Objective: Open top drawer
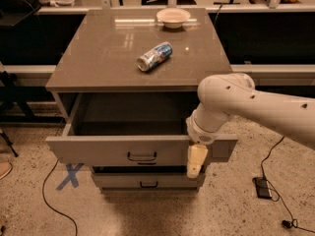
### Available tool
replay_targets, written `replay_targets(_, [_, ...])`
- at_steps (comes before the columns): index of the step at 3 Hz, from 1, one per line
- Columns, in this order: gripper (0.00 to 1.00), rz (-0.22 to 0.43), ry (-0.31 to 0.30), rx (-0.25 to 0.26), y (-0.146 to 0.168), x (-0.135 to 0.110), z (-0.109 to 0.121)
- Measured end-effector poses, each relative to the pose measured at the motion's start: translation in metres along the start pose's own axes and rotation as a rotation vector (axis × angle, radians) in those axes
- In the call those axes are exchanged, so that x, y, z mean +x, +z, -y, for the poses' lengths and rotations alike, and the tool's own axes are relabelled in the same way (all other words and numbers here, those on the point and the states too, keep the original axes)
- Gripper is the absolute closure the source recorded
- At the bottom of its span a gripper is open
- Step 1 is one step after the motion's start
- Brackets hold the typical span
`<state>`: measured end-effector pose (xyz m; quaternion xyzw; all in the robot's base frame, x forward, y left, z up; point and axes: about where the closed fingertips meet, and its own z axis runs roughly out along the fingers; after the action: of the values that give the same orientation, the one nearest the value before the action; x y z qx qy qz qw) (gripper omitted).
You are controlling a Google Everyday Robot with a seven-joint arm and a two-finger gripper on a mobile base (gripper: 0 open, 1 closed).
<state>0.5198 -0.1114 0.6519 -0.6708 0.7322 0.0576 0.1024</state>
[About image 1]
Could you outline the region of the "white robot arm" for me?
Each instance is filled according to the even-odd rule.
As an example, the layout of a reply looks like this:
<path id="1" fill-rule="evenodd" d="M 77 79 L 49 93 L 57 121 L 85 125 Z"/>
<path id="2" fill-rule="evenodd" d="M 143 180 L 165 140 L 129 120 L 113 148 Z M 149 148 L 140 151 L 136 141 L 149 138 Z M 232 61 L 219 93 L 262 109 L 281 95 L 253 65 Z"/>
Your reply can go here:
<path id="1" fill-rule="evenodd" d="M 315 149 L 313 98 L 256 90 L 253 80 L 243 73 L 208 76 L 199 83 L 197 94 L 199 105 L 186 119 L 191 141 L 189 178 L 199 175 L 208 146 L 216 140 L 222 125 L 235 115 Z"/>

